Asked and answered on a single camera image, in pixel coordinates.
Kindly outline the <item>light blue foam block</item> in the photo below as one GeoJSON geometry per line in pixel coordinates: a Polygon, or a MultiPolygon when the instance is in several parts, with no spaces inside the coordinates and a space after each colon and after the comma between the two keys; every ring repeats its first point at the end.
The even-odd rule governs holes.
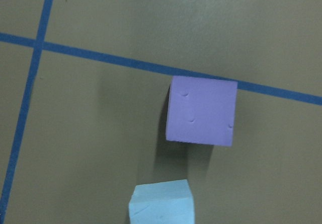
{"type": "Polygon", "coordinates": [[[186,179],[135,186],[128,211],[130,223],[195,223],[194,198],[186,179]]]}

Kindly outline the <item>purple foam block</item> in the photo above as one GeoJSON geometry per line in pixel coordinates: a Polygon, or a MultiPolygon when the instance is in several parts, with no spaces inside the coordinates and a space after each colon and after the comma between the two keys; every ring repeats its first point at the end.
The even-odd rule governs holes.
{"type": "Polygon", "coordinates": [[[231,146],[237,82],[174,76],[166,123],[168,141],[231,146]]]}

